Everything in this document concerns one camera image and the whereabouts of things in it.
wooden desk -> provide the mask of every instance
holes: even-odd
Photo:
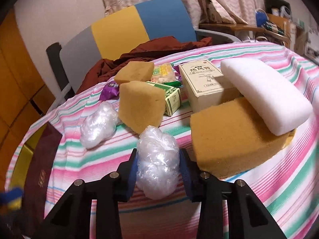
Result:
[[[290,48],[290,38],[287,36],[282,36],[278,33],[266,30],[265,28],[256,27],[252,25],[245,24],[211,24],[211,23],[202,23],[199,25],[200,29],[207,29],[213,31],[219,31],[222,33],[227,33],[235,36],[237,31],[253,31],[255,33],[264,33],[269,36],[272,36],[276,39],[279,39],[284,42],[285,47]]]

cardboard box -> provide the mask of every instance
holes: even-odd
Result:
[[[235,86],[208,60],[179,65],[193,112],[241,97]]]
[[[166,109],[165,114],[172,116],[174,112],[181,106],[181,91],[179,88],[172,87],[165,84],[147,81],[149,85],[165,90]]]

foam block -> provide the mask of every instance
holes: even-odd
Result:
[[[118,85],[131,81],[149,81],[153,75],[154,63],[130,61],[114,76]]]
[[[312,113],[307,98],[275,69],[258,59],[225,59],[221,61],[221,71],[277,136],[297,128]]]
[[[198,167],[219,179],[264,163],[289,136],[272,134],[244,97],[192,114],[190,127]]]
[[[137,134],[149,125],[159,127],[165,107],[163,89],[140,81],[120,85],[119,118]]]

small green box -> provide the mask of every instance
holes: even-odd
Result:
[[[165,114],[172,116],[174,112],[181,106],[181,90],[165,84],[147,81],[149,85],[165,90],[166,109]]]

chair backrest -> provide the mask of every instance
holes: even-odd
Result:
[[[164,36],[174,36],[180,42],[196,41],[181,0],[146,1],[98,20],[71,39],[61,49],[60,58],[77,91],[99,59],[115,60],[141,43]]]

